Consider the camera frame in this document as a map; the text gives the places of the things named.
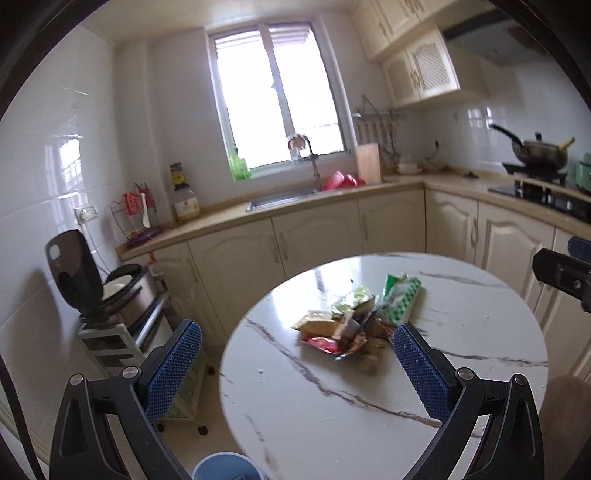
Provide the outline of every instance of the sink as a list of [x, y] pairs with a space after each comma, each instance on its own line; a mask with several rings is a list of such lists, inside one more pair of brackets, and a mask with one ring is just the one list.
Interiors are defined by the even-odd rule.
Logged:
[[286, 203], [297, 202], [298, 200], [311, 197], [312, 195], [318, 195], [322, 193], [311, 185], [307, 187], [301, 187], [299, 189], [287, 190], [285, 192], [273, 193], [270, 195], [263, 195], [262, 197], [251, 200], [246, 207], [247, 212], [254, 212], [263, 208], [272, 208]]

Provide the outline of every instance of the blue bucket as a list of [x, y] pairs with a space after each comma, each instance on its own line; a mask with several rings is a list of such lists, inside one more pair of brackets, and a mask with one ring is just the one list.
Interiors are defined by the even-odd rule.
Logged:
[[214, 453], [201, 460], [193, 470], [193, 480], [266, 480], [265, 474], [250, 458], [233, 452]]

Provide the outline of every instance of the green bottle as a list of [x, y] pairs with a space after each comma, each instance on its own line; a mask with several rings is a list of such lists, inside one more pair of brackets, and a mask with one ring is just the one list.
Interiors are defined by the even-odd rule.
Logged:
[[230, 153], [230, 171], [234, 180], [246, 180], [252, 177], [252, 173], [248, 165], [246, 165], [246, 160], [238, 155], [236, 144], [234, 144], [234, 148]]

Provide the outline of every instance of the faucet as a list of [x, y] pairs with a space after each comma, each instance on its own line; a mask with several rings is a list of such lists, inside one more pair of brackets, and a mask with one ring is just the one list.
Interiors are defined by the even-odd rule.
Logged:
[[[310, 155], [307, 157], [301, 157], [300, 151], [306, 149], [306, 145], [308, 146], [308, 150], [310, 150]], [[298, 156], [303, 161], [310, 161], [312, 162], [312, 167], [314, 168], [314, 182], [316, 184], [316, 189], [320, 190], [320, 173], [318, 172], [318, 165], [316, 165], [316, 159], [318, 155], [316, 155], [312, 151], [312, 145], [310, 144], [310, 139], [306, 135], [301, 134], [293, 134], [287, 138], [287, 148], [290, 150], [297, 150]]]

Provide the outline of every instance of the round table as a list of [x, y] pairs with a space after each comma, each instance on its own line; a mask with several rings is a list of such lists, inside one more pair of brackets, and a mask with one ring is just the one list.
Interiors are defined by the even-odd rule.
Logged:
[[[308, 310], [365, 285], [378, 294], [387, 274], [423, 282], [411, 323], [456, 367], [507, 381], [524, 374], [538, 410], [547, 353], [538, 322], [505, 283], [464, 262], [424, 254], [339, 260], [304, 272], [265, 296], [241, 320], [220, 368], [226, 420], [238, 445], [274, 480], [402, 479], [438, 422], [429, 418], [392, 348], [375, 375], [358, 358], [334, 357], [298, 341]], [[451, 478], [462, 478], [482, 437], [481, 417]]]

